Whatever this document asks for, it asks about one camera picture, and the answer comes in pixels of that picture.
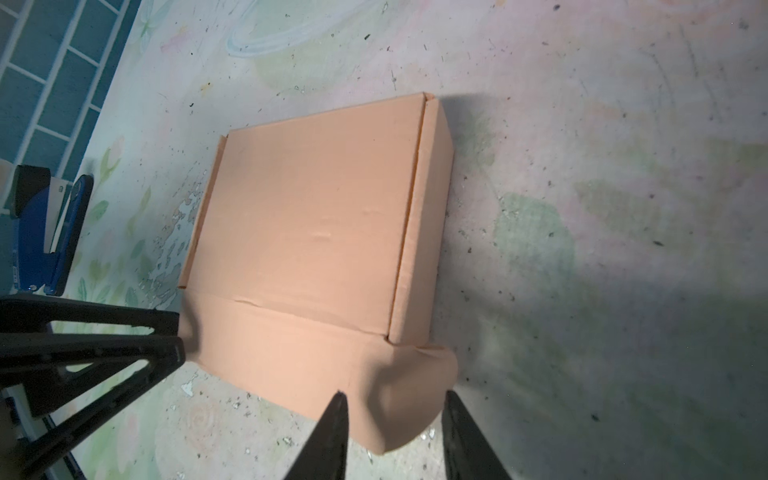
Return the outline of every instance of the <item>concrete floor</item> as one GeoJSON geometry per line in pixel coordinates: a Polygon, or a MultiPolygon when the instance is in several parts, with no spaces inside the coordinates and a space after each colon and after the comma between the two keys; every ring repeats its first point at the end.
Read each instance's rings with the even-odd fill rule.
{"type": "MultiPolygon", "coordinates": [[[[172,1],[144,1],[88,147],[69,297],[177,308],[230,128],[431,91],[456,147],[432,338],[510,473],[768,476],[765,2],[172,1]]],[[[76,456],[282,478],[312,427],[187,364],[76,456]]],[[[444,478],[434,428],[352,445],[347,478],[444,478]]]]}

